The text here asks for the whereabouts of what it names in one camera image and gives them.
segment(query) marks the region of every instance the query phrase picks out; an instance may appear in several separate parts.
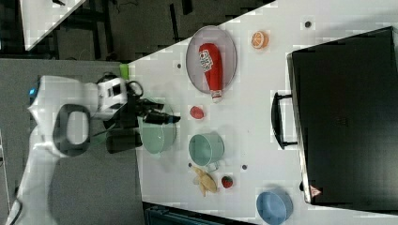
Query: green object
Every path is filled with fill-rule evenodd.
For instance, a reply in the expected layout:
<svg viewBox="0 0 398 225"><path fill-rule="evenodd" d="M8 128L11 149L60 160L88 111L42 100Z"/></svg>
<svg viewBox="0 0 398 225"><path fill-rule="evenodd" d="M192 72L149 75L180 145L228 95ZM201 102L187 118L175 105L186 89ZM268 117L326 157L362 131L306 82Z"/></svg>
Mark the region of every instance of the green object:
<svg viewBox="0 0 398 225"><path fill-rule="evenodd" d="M217 171L218 161L224 153L224 145L219 134L212 132L206 134L196 134L190 140L190 155L192 160L199 166L206 166L208 170L214 164Z"/></svg>
<svg viewBox="0 0 398 225"><path fill-rule="evenodd" d="M129 79L129 65L127 64L120 64L120 75L122 76L122 78L124 80L128 80Z"/></svg>
<svg viewBox="0 0 398 225"><path fill-rule="evenodd" d="M149 98L149 100L157 103L160 99ZM165 104L162 110L164 113L173 114L169 105ZM143 122L142 117L138 117L138 124L140 127L141 140L144 148L153 155L160 156L160 153L168 150L176 138L176 125L154 125Z"/></svg>

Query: red triangle sticker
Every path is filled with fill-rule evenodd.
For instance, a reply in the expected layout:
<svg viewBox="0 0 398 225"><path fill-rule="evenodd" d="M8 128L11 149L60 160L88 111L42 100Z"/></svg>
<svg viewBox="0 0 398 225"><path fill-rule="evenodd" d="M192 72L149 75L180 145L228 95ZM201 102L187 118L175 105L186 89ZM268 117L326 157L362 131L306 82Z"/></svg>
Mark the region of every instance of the red triangle sticker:
<svg viewBox="0 0 398 225"><path fill-rule="evenodd" d="M320 191L319 189L317 189L317 188L315 188L313 186L310 186L310 191L311 191L311 196L312 197L316 197L316 196L318 196L318 195L320 195L322 193L322 191Z"/></svg>

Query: mug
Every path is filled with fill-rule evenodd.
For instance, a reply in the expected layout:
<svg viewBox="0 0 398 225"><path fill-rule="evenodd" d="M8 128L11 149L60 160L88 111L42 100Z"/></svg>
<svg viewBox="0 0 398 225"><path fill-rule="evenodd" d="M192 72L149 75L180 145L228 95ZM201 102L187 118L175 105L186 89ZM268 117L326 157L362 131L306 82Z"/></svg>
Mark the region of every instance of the mug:
<svg viewBox="0 0 398 225"><path fill-rule="evenodd" d="M196 134L190 140L190 155L194 163L207 167L207 172L219 169L219 161L224 153L222 137L215 132Z"/></svg>

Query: suitcase handle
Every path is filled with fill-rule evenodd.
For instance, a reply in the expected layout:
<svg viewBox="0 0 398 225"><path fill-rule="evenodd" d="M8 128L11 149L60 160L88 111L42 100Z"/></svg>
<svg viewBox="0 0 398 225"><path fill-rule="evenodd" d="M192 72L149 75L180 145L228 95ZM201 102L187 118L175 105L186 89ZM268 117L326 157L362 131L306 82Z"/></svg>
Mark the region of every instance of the suitcase handle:
<svg viewBox="0 0 398 225"><path fill-rule="evenodd" d="M281 105L279 101L285 98L291 98L292 95L281 96L278 93L275 93L274 99L272 101L271 108L271 123L272 129L278 141L278 144L284 149L288 145L298 144L297 142L285 142L283 138L283 122L282 122L282 114L281 114Z"/></svg>

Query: small red object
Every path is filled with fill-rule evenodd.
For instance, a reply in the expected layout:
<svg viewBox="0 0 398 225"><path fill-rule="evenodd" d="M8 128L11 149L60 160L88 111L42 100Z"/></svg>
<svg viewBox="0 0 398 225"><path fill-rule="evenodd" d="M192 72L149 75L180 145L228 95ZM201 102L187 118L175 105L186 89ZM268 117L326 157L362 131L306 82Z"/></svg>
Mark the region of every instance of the small red object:
<svg viewBox="0 0 398 225"><path fill-rule="evenodd" d="M229 176L224 176L222 178L222 186L224 188L230 188L232 185L234 185L234 181L232 180L231 177Z"/></svg>
<svg viewBox="0 0 398 225"><path fill-rule="evenodd" d="M197 106L193 106L191 108L190 114L195 119L202 119L203 117L205 117L205 113L203 112L203 110Z"/></svg>

